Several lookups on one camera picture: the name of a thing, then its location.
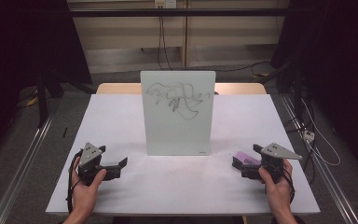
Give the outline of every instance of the metal rail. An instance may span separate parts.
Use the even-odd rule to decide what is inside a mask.
[[[305,16],[315,13],[313,8],[148,8],[64,10],[21,9],[20,14],[72,17],[276,17]]]
[[[53,106],[52,111],[48,116],[48,119],[46,120],[45,124],[41,128],[37,129],[34,136],[34,140],[28,147],[28,150],[24,158],[22,159],[19,169],[17,170],[16,174],[14,174],[13,179],[10,181],[9,186],[0,201],[0,224],[4,224],[7,220],[10,210],[13,207],[17,196],[20,193],[22,184],[24,183],[25,178],[27,177],[31,169],[37,151],[41,147],[42,142],[53,120],[53,117],[60,106],[60,102],[61,101],[59,101],[55,106]]]
[[[301,125],[295,119],[295,112],[293,111],[293,103],[288,97],[281,97],[284,106],[286,107],[287,112],[289,113],[291,119],[293,119],[294,124],[297,128],[300,128]],[[311,145],[309,142],[305,141],[307,146],[307,151],[311,151]],[[319,149],[317,147],[314,150],[320,154]],[[356,216],[354,209],[351,206],[350,201],[348,200],[347,196],[345,195],[342,188],[339,186],[338,182],[334,178],[333,174],[331,173],[329,167],[324,162],[320,161],[318,157],[312,154],[312,159],[315,161],[315,166],[319,171],[327,189],[329,190],[334,202],[337,205],[339,212],[341,213],[342,217],[344,218],[347,224],[358,224],[358,217]]]

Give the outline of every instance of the electrical cable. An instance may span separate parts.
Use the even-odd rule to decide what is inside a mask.
[[[292,119],[289,119],[285,122],[282,123],[283,127],[286,127],[287,125],[289,125],[292,121],[295,121],[296,119],[298,119],[297,117],[294,117]]]
[[[158,54],[157,54],[157,60],[158,60],[158,66],[161,70],[165,70],[162,68],[161,63],[159,61],[159,50],[161,49],[161,17],[159,17],[159,41],[158,41]]]
[[[192,71],[215,71],[215,72],[235,72],[235,71],[240,71],[240,70],[243,70],[243,69],[246,69],[246,68],[250,68],[252,66],[256,66],[258,64],[261,64],[261,63],[270,63],[269,61],[263,61],[263,62],[259,62],[259,63],[254,63],[254,64],[251,64],[251,65],[246,65],[244,67],[240,67],[240,68],[234,68],[234,69],[228,69],[228,70],[220,70],[220,69],[198,69],[198,68],[187,68],[187,69],[184,69],[184,70],[192,70]]]
[[[249,83],[252,83],[254,77],[255,77],[255,72],[253,70],[253,66],[251,66],[251,80],[249,81]]]
[[[160,49],[161,49],[161,38],[162,38],[164,52],[165,52],[165,59],[167,61],[168,67],[170,68],[170,70],[172,70],[171,65],[170,65],[170,61],[168,60],[167,48],[166,48],[166,45],[165,45],[164,19],[162,17],[159,17],[158,66],[159,66],[159,68],[161,70],[165,71],[165,69],[162,68],[161,62],[159,60],[159,52],[160,52]]]
[[[312,163],[312,178],[310,179],[310,181],[308,183],[312,184],[313,181],[315,180],[315,176],[316,176],[315,162],[313,161],[312,157],[310,158],[310,162]]]
[[[301,99],[301,101],[303,102],[309,116],[310,116],[310,121],[312,122],[313,124],[313,127],[315,128],[316,132],[318,132],[318,134],[322,137],[322,139],[333,149],[334,153],[337,155],[337,158],[338,158],[338,162],[337,163],[332,163],[330,161],[326,161],[321,154],[319,154],[318,152],[315,151],[315,149],[313,148],[313,146],[310,145],[310,142],[308,140],[305,140],[309,145],[310,145],[310,149],[315,153],[315,155],[321,159],[324,163],[326,164],[329,164],[329,165],[332,165],[332,166],[338,166],[341,164],[341,158],[339,157],[337,151],[334,149],[334,147],[330,144],[329,141],[327,141],[327,139],[324,137],[324,135],[319,131],[319,129],[316,127],[316,124],[315,122],[313,121],[313,118],[311,117],[311,113],[310,113],[310,110],[308,109],[307,107],[307,104],[304,102],[303,99]]]
[[[170,61],[168,60],[167,55],[167,48],[165,46],[165,28],[164,28],[164,19],[161,17],[161,27],[162,27],[162,43],[164,44],[164,52],[165,52],[165,59],[167,60],[168,67],[170,67],[170,70],[172,70]]]
[[[293,184],[293,179],[292,179],[292,176],[289,174],[289,172],[283,168],[284,172],[282,172],[280,169],[278,169],[278,167],[272,165],[271,163],[269,162],[266,162],[265,163],[266,165],[268,166],[271,166],[274,170],[276,170],[277,172],[280,173],[280,175],[287,181],[287,183],[289,184],[290,186],[290,203],[293,201],[293,199],[295,198],[295,194],[296,194],[296,190],[295,190],[295,186]]]
[[[310,93],[309,93],[308,89],[305,89],[305,91],[307,91],[308,94],[307,94],[304,98],[307,99],[307,105],[308,105],[308,107],[312,108],[312,105],[310,104]],[[286,126],[286,125],[288,125],[287,122],[290,122],[290,121],[292,121],[292,120],[297,119],[297,120],[298,120],[298,124],[299,124],[299,126],[300,126],[299,128],[296,128],[296,129],[293,129],[293,130],[288,130],[288,131],[286,131],[286,133],[303,132],[304,129],[308,128],[308,127],[311,125],[311,121],[310,121],[310,120],[308,120],[308,123],[307,123],[307,124],[304,124],[303,122],[301,122],[301,121],[303,120],[303,119],[302,119],[302,114],[303,114],[303,113],[304,113],[304,109],[301,108],[301,116],[300,116],[300,118],[294,117],[294,118],[292,118],[291,120],[287,120],[285,123],[283,123],[283,126]],[[313,109],[311,110],[311,117],[314,118]]]
[[[75,160],[77,157],[81,156],[83,154],[83,150],[80,150],[79,152],[77,152],[74,156],[74,158],[72,159],[71,162],[71,166],[69,167],[69,179],[68,179],[68,196],[66,198],[66,202],[68,205],[68,212],[72,213],[72,210],[74,209],[73,205],[72,205],[72,197],[73,197],[73,193],[74,193],[74,188],[75,186],[81,181],[81,179],[79,181],[77,181],[77,183],[74,184],[74,186],[72,187],[72,172],[74,170],[74,165],[75,165]]]

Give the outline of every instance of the wrist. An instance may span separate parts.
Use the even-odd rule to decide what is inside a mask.
[[[64,224],[84,224],[89,219],[90,214],[77,212],[74,210],[69,217],[63,222]]]
[[[296,219],[290,209],[275,211],[273,216],[279,224],[297,224]]]

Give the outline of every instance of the scribbled marker drawing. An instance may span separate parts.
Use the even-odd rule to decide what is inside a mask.
[[[156,95],[156,105],[161,101],[168,103],[168,107],[172,108],[172,112],[178,113],[187,120],[195,118],[199,114],[195,107],[211,96],[210,93],[195,94],[191,84],[180,82],[168,85],[155,83],[147,89],[146,93]]]

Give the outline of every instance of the power outlet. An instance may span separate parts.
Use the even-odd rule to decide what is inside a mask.
[[[165,8],[165,0],[155,0],[156,8]]]
[[[312,142],[315,139],[315,133],[306,130],[303,132],[303,138],[304,140],[308,140],[309,142]]]
[[[166,8],[176,8],[176,0],[165,0]]]

